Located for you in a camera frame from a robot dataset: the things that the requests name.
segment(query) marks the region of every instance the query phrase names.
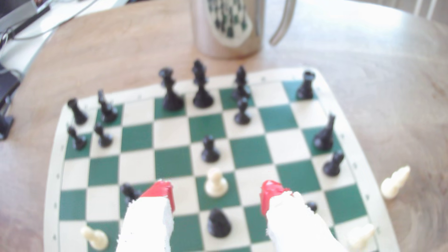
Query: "fallen white piece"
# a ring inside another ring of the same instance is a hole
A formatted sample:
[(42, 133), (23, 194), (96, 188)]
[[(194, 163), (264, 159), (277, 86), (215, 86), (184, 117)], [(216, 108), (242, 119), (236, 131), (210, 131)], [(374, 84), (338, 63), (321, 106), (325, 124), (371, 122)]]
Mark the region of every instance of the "fallen white piece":
[(90, 246), (96, 250), (104, 250), (109, 245), (108, 236), (99, 229), (93, 230), (89, 226), (84, 226), (81, 228), (81, 234), (89, 241)]
[(381, 194), (386, 199), (395, 198), (400, 188), (408, 179), (410, 171), (411, 168), (407, 165), (394, 172), (390, 178), (385, 179), (381, 183)]
[(367, 224), (363, 227), (355, 227), (347, 234), (347, 241), (353, 249), (363, 249), (369, 239), (375, 234), (375, 226)]
[(227, 192), (228, 183), (219, 168), (215, 167), (208, 170), (204, 189), (207, 195), (212, 198), (222, 197)]

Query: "white chess piece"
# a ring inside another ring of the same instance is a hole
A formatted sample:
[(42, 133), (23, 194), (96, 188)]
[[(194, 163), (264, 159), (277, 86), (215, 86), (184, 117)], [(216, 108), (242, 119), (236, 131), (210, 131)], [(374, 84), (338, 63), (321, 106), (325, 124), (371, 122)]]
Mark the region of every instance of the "white chess piece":
[(109, 245), (108, 236), (99, 229), (93, 230), (89, 226), (84, 226), (81, 228), (81, 234), (89, 241), (92, 248), (96, 250), (104, 250)]
[(411, 168), (407, 165), (401, 167), (392, 174), (390, 178), (385, 179), (381, 183), (381, 194), (386, 199), (393, 199), (398, 194), (399, 189), (405, 184), (409, 177)]
[(375, 234), (375, 226), (367, 224), (363, 227), (355, 227), (347, 234), (347, 241), (353, 249), (363, 249), (369, 239)]
[(227, 180), (219, 168), (210, 168), (207, 172), (205, 192), (212, 198), (222, 197), (228, 190)]

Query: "green square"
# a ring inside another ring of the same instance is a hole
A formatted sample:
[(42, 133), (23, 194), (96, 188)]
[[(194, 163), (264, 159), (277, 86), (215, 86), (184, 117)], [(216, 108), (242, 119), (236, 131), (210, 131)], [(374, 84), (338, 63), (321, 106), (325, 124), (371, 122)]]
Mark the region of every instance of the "green square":
[(85, 220), (86, 190), (60, 192), (59, 220)]
[(266, 132), (297, 128), (296, 119), (289, 105), (261, 108), (259, 110)]
[(230, 141), (235, 167), (247, 167), (272, 163), (264, 136)]
[[(236, 109), (237, 101), (232, 98), (234, 88), (226, 88), (220, 90), (221, 103), (223, 105), (223, 109)], [(252, 100), (252, 96), (249, 96), (247, 99), (247, 104), (249, 107), (254, 106), (254, 101)]]
[(266, 218), (261, 214), (260, 205), (245, 207), (244, 213), (246, 214), (251, 242), (268, 241)]
[(79, 135), (79, 136), (85, 136), (86, 137), (86, 145), (83, 149), (77, 150), (73, 148), (73, 139), (69, 137), (69, 140), (67, 141), (67, 148), (65, 152), (65, 159), (70, 158), (78, 158), (78, 157), (86, 157), (90, 154), (90, 143), (92, 141), (92, 134), (85, 134), (85, 135)]
[(303, 135), (306, 139), (306, 144), (308, 145), (308, 148), (310, 149), (311, 155), (316, 156), (320, 154), (330, 153), (342, 150), (339, 141), (336, 137), (336, 134), (333, 132), (333, 147), (328, 151), (319, 150), (314, 146), (313, 140), (314, 136), (319, 133), (324, 127), (318, 127), (318, 128), (310, 128), (310, 129), (303, 129)]
[(90, 160), (89, 186), (118, 183), (118, 156)]
[(174, 217), (170, 244), (172, 252), (203, 250), (199, 216), (195, 214)]
[(292, 191), (307, 193), (320, 190), (319, 181), (310, 160), (278, 165), (277, 171), (282, 185)]
[[(297, 89), (302, 85), (302, 80), (283, 81), (283, 87), (288, 95), (289, 101), (304, 100), (297, 98)], [(313, 91), (313, 100), (317, 99), (316, 93)]]
[[(152, 186), (153, 183), (145, 183), (145, 184), (138, 184), (138, 185), (132, 185), (135, 190), (139, 190), (142, 193), (144, 193), (148, 188)], [(126, 214), (126, 210), (128, 209), (128, 205), (126, 204), (126, 197), (120, 193), (120, 218), (123, 219)]]
[(335, 224), (367, 214), (357, 185), (326, 191), (325, 195)]
[(201, 141), (205, 135), (215, 139), (225, 137), (221, 114), (190, 118), (191, 141)]
[(133, 151), (152, 147), (152, 124), (124, 127), (121, 151)]
[(196, 178), (196, 188), (198, 189), (199, 208), (202, 210), (209, 210), (215, 207), (231, 207), (240, 204), (237, 184), (235, 183), (235, 175), (233, 173), (224, 173), (224, 178), (227, 179), (228, 191), (220, 198), (212, 198), (205, 193), (204, 185), (206, 177)]
[(121, 118), (123, 117), (123, 105), (114, 105), (118, 111), (118, 115), (113, 122), (103, 122), (101, 120), (101, 109), (98, 109), (96, 113), (96, 122), (100, 122), (105, 128), (121, 125)]
[(169, 117), (178, 117), (178, 116), (184, 116), (185, 115), (185, 105), (182, 109), (179, 109), (177, 111), (169, 111), (164, 109), (164, 99), (163, 98), (156, 98), (155, 99), (155, 111), (154, 111), (154, 118), (155, 119), (161, 119), (161, 118), (169, 118)]
[[(120, 228), (119, 222), (88, 222), (87, 225), (92, 229), (102, 230), (108, 236), (109, 246), (105, 250), (101, 250), (102, 252), (115, 252)], [(90, 244), (88, 246), (89, 252), (98, 252)]]
[(190, 150), (188, 147), (155, 151), (155, 177), (157, 179), (191, 174)]

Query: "black pawn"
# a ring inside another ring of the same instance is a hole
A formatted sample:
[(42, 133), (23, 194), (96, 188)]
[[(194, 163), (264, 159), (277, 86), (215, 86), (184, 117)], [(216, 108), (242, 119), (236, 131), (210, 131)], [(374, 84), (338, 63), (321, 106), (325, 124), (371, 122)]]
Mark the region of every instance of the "black pawn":
[(221, 210), (214, 208), (208, 217), (207, 229), (211, 235), (217, 238), (223, 238), (230, 233), (232, 226), (230, 226), (230, 222), (224, 213)]
[(107, 123), (115, 121), (118, 117), (118, 110), (112, 104), (107, 103), (102, 89), (98, 90), (98, 102), (101, 104), (101, 120)]
[(243, 97), (249, 98), (250, 91), (248, 90), (246, 84), (246, 70), (243, 66), (240, 66), (237, 71), (237, 78), (235, 79), (237, 87), (233, 90), (232, 98), (234, 100), (240, 100)]
[(316, 78), (316, 75), (311, 71), (305, 71), (303, 73), (303, 82), (302, 85), (297, 89), (297, 98), (305, 100), (305, 99), (312, 99), (313, 98), (313, 88), (312, 83), (314, 79)]
[(141, 191), (135, 190), (134, 187), (132, 187), (129, 183), (122, 184), (120, 186), (120, 191), (121, 193), (123, 193), (124, 196), (126, 196), (125, 200), (127, 204), (138, 199), (142, 194)]
[(173, 90), (173, 86), (176, 81), (172, 78), (172, 69), (169, 67), (162, 68), (159, 71), (159, 76), (162, 77), (162, 86), (166, 87), (167, 89), (163, 108), (169, 111), (182, 109), (184, 107), (184, 100)]
[(205, 90), (205, 84), (208, 82), (205, 76), (206, 70), (207, 68), (199, 60), (195, 60), (192, 71), (194, 73), (194, 83), (199, 89), (193, 98), (193, 104), (202, 109), (213, 104), (213, 97)]
[(328, 151), (333, 147), (333, 124), (335, 122), (335, 116), (330, 114), (330, 119), (325, 128), (314, 136), (314, 146), (323, 151)]
[(112, 140), (113, 140), (112, 136), (110, 134), (104, 133), (104, 128), (101, 125), (101, 123), (97, 123), (95, 125), (95, 127), (93, 128), (93, 130), (99, 136), (98, 143), (101, 147), (105, 148), (112, 144)]
[(87, 121), (88, 117), (86, 113), (79, 109), (78, 100), (76, 98), (72, 98), (68, 101), (67, 105), (73, 111), (76, 125), (83, 125)]
[(344, 159), (344, 153), (342, 151), (337, 151), (333, 154), (331, 161), (323, 165), (323, 173), (330, 177), (335, 177), (340, 172), (340, 164)]
[(237, 124), (245, 125), (250, 122), (250, 116), (246, 113), (247, 98), (243, 97), (238, 101), (239, 112), (235, 115), (235, 122)]
[(70, 126), (67, 129), (67, 132), (73, 138), (72, 146), (73, 146), (74, 149), (82, 150), (86, 146), (86, 144), (87, 144), (86, 137), (85, 136), (78, 136), (76, 134), (75, 128)]
[(218, 161), (220, 158), (220, 152), (215, 148), (215, 140), (213, 139), (213, 136), (205, 136), (202, 142), (204, 143), (204, 150), (201, 154), (202, 160), (207, 163)]
[(305, 205), (307, 205), (311, 209), (311, 211), (316, 213), (316, 211), (317, 211), (317, 204), (316, 204), (316, 202), (308, 201), (308, 202), (305, 203)]

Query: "wooden table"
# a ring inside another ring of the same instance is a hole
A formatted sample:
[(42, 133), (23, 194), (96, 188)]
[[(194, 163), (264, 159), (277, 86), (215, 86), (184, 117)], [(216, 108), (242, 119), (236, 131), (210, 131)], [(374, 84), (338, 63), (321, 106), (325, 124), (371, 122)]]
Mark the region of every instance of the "wooden table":
[[(283, 2), (269, 1), (266, 34)], [(378, 183), (402, 165), (408, 183), (387, 206), (403, 251), (448, 251), (448, 27), (385, 7), (305, 0), (277, 47), (244, 60), (201, 55), (188, 2), (131, 4), (64, 25), (35, 59), (0, 143), (0, 251), (43, 251), (43, 204), (61, 107), (72, 97), (160, 82), (163, 66), (192, 78), (200, 57), (209, 75), (313, 66), (323, 73)]]

